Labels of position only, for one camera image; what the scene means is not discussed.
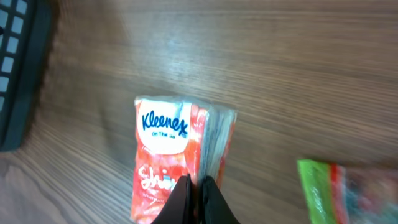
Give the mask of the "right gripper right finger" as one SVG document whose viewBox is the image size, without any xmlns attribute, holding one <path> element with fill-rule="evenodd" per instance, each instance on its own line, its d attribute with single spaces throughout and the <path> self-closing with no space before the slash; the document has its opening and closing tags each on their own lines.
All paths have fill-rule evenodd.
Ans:
<svg viewBox="0 0 398 224">
<path fill-rule="evenodd" d="M 202 182 L 199 206 L 202 224 L 240 224 L 211 176 Z"/>
</svg>

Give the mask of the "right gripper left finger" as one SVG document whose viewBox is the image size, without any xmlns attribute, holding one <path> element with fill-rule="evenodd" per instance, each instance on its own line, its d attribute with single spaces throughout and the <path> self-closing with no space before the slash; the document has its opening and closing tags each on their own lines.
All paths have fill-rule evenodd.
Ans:
<svg viewBox="0 0 398 224">
<path fill-rule="evenodd" d="M 173 191 L 152 224 L 192 223 L 192 181 L 190 174 L 178 179 Z"/>
</svg>

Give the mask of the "small red orange box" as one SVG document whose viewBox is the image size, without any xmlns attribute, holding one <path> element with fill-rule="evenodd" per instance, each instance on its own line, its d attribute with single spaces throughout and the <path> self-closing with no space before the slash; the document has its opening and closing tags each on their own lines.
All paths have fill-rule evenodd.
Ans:
<svg viewBox="0 0 398 224">
<path fill-rule="evenodd" d="M 181 176 L 221 186 L 234 109 L 187 96 L 138 96 L 131 220 L 152 223 Z"/>
</svg>

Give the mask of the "green gummy candy bag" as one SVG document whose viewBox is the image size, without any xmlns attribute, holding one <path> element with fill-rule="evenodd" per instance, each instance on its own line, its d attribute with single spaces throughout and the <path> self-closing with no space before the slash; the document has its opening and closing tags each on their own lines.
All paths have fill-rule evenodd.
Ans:
<svg viewBox="0 0 398 224">
<path fill-rule="evenodd" d="M 397 224 L 397 169 L 301 159 L 312 224 Z"/>
</svg>

